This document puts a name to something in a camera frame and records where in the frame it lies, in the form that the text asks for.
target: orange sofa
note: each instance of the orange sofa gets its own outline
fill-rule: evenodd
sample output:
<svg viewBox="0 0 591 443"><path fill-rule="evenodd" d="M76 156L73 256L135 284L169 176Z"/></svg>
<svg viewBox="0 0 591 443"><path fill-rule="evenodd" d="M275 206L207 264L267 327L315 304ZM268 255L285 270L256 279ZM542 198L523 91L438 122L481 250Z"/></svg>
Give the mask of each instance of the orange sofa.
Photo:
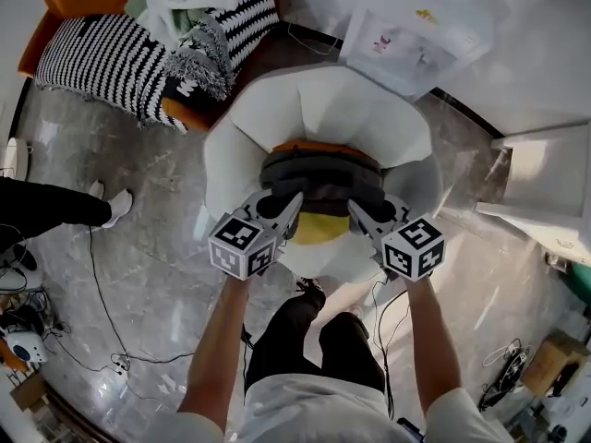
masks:
<svg viewBox="0 0 591 443"><path fill-rule="evenodd" d="M279 0L274 0L275 6L279 8ZM18 64L18 72L28 78L34 78L37 67L42 59L43 51L47 44L57 33L63 20L57 17L54 13L48 10L42 18L36 31L33 33L29 44L27 45L24 54ZM196 112L186 107L185 105L176 102L172 99L163 98L162 107L164 112L177 120L180 120L188 128L199 129L203 131L209 130L215 122L222 116L228 107L234 101L236 95L242 90L250 81L251 70L257 63L260 55L264 52L264 48L270 41L270 36L265 36L254 52L248 57L242 70L235 80L235 85L232 94L223 102L216 102L207 109L206 112Z"/></svg>

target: human arm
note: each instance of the human arm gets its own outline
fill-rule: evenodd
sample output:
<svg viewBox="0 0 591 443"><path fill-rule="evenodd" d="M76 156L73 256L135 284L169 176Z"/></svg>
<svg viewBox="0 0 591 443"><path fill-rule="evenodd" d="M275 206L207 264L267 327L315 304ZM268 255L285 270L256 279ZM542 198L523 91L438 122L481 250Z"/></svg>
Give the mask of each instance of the human arm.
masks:
<svg viewBox="0 0 591 443"><path fill-rule="evenodd" d="M178 411L202 415L225 432L234 389L249 281L228 277L188 370Z"/></svg>
<svg viewBox="0 0 591 443"><path fill-rule="evenodd" d="M413 321L415 373L423 413L440 396L462 386L460 366L428 277L406 281Z"/></svg>

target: cardboard box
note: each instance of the cardboard box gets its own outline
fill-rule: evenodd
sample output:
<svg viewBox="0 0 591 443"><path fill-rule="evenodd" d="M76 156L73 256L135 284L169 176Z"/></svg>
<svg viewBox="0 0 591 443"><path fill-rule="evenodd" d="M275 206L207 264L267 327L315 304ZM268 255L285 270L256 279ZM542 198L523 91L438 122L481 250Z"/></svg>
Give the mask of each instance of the cardboard box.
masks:
<svg viewBox="0 0 591 443"><path fill-rule="evenodd" d="M589 350L584 344L557 330L540 345L521 381L538 397L544 397L565 366L578 364L578 370L568 381L567 386L570 385L585 366L588 356Z"/></svg>

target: white chair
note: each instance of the white chair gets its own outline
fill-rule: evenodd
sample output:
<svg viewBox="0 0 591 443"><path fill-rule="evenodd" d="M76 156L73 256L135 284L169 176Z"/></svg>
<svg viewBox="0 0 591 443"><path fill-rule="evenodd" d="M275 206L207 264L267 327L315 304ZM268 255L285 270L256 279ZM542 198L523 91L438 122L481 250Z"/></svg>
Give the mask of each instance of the white chair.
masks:
<svg viewBox="0 0 591 443"><path fill-rule="evenodd" d="M219 220L260 190L267 155L306 139L361 150L383 168L387 193L417 215L441 198L429 127L409 102L344 66L307 66L259 78L238 96L204 147L206 208ZM288 242L279 259L302 277L362 282L380 272L367 237L346 232L321 245Z"/></svg>
<svg viewBox="0 0 591 443"><path fill-rule="evenodd" d="M591 264L591 125L498 139L513 150L502 204L476 211L503 218L549 252Z"/></svg>

